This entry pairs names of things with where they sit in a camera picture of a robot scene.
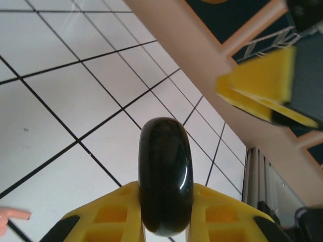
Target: white tiled ceiling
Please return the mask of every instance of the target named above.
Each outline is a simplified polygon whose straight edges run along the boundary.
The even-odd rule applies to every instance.
[[[12,220],[25,241],[137,180],[140,130],[159,116],[185,123],[194,181],[241,199],[245,146],[122,0],[0,10],[0,206],[32,212]]]

